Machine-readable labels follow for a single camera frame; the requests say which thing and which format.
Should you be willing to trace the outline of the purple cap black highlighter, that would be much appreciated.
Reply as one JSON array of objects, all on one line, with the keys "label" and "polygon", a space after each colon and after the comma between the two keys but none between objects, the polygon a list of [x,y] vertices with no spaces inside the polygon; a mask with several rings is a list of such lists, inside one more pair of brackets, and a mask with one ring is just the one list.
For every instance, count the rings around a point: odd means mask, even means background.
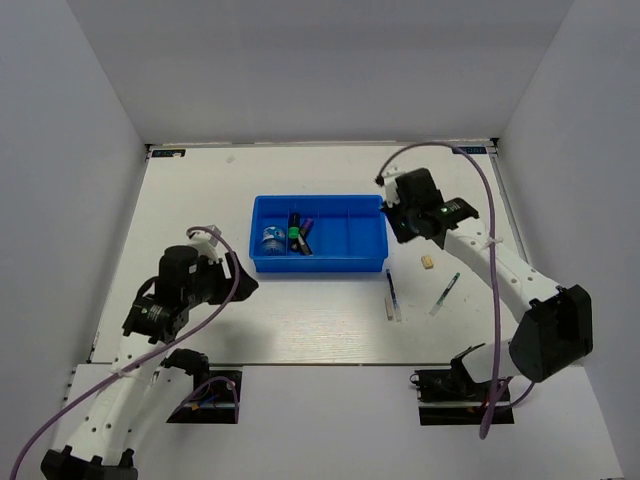
[{"label": "purple cap black highlighter", "polygon": [[305,239],[308,236],[308,234],[311,232],[313,226],[314,226],[314,220],[312,218],[305,219],[299,229],[299,237]]}]

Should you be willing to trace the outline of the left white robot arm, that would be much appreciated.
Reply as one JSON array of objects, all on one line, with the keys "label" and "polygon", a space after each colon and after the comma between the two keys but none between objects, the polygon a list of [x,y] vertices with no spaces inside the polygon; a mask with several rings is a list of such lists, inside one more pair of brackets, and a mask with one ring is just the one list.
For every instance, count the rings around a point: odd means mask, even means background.
[{"label": "left white robot arm", "polygon": [[65,445],[41,462],[47,479],[135,479],[143,435],[211,387],[205,354],[178,347],[191,310],[222,309],[257,289],[234,252],[219,258],[203,243],[167,248],[158,273],[138,290],[122,326],[111,374],[68,406],[92,405]]}]

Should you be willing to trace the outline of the small beige eraser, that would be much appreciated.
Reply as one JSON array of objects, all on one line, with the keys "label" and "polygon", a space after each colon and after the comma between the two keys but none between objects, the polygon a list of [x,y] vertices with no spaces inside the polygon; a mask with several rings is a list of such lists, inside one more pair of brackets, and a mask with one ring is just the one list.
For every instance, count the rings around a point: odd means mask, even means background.
[{"label": "small beige eraser", "polygon": [[421,263],[425,270],[430,270],[434,268],[434,262],[430,256],[423,256],[421,258]]}]

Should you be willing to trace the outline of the yellow cap black highlighter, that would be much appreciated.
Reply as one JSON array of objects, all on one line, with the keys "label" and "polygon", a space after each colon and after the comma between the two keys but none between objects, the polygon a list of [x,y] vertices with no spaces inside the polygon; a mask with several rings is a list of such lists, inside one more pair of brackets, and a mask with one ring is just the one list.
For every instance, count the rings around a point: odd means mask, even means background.
[{"label": "yellow cap black highlighter", "polygon": [[291,250],[305,256],[310,256],[313,254],[313,251],[307,244],[306,240],[301,236],[292,241]]}]

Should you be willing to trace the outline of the green cap black highlighter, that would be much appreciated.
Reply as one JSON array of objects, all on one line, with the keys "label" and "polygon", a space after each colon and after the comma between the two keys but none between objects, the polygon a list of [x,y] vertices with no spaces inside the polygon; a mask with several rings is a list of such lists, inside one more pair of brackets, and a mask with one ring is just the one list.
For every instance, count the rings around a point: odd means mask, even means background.
[{"label": "green cap black highlighter", "polygon": [[289,215],[287,235],[290,240],[296,240],[299,236],[300,214],[293,212]]}]

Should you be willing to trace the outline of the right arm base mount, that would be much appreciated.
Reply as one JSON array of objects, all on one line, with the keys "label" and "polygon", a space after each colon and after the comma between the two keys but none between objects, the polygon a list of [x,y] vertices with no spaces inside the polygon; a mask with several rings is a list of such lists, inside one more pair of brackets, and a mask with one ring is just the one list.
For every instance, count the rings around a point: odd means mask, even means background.
[{"label": "right arm base mount", "polygon": [[457,354],[448,369],[415,370],[409,382],[416,389],[421,426],[479,426],[489,406],[490,380],[472,380],[463,359],[484,347]]}]

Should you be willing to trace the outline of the blue white tape roll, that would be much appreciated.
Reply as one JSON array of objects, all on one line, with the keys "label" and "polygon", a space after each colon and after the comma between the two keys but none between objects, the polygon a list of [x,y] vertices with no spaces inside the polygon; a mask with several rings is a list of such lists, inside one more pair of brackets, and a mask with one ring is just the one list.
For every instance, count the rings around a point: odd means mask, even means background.
[{"label": "blue white tape roll", "polygon": [[261,254],[282,256],[287,251],[287,232],[277,225],[266,226],[262,231]]}]

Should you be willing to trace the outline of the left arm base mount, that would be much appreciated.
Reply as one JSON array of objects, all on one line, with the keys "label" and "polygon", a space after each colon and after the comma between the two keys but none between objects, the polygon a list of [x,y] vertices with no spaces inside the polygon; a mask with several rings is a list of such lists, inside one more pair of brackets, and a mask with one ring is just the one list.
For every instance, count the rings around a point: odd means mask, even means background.
[{"label": "left arm base mount", "polygon": [[243,370],[210,367],[193,382],[197,394],[167,420],[170,424],[233,425],[240,415]]}]

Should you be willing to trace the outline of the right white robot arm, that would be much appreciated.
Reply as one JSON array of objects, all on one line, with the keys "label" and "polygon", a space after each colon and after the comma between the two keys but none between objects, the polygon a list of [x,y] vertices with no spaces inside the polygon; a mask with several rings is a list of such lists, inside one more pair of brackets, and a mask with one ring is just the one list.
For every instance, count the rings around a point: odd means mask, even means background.
[{"label": "right white robot arm", "polygon": [[562,287],[499,243],[468,202],[443,199],[427,169],[386,174],[378,182],[386,194],[381,210],[396,239],[433,241],[496,286],[518,323],[512,338],[472,347],[453,360],[451,384],[459,396],[477,397],[493,376],[541,383],[592,352],[592,302],[584,288]]}]

